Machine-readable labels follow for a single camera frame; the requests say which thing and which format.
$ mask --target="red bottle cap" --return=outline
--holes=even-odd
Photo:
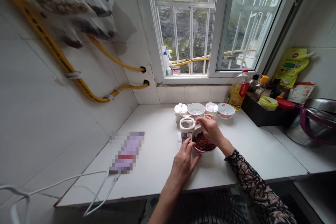
[[[285,99],[276,99],[278,101],[278,107],[283,110],[292,110],[294,109],[294,103]]]

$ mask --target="yellow bag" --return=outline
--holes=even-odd
[[[299,72],[309,63],[307,49],[287,48],[276,68],[274,79],[281,79],[280,85],[292,88]]]

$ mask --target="pot handle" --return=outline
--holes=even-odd
[[[323,119],[318,118],[317,116],[308,113],[308,111],[306,110],[306,108],[302,107],[300,110],[300,126],[303,130],[303,132],[305,132],[305,134],[314,142],[322,144],[322,145],[336,145],[336,141],[332,141],[332,140],[323,140],[321,138],[316,137],[312,130],[308,127],[307,125],[307,117],[311,118],[312,120],[324,124],[326,126],[329,126],[329,122],[325,121]]]

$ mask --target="lace sleeve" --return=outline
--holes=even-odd
[[[229,162],[243,191],[255,205],[256,214],[262,223],[296,223],[288,207],[237,150],[225,161]]]

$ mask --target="spray bottle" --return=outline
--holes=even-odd
[[[170,65],[172,65],[172,63],[170,62],[169,58],[168,58],[168,55],[167,55],[167,51],[170,51],[170,50],[167,50],[167,47],[163,46],[162,47],[162,51],[163,51],[163,60],[164,60],[164,67],[166,69],[166,75],[171,75],[172,73],[172,69],[170,68],[169,66],[169,63]]]

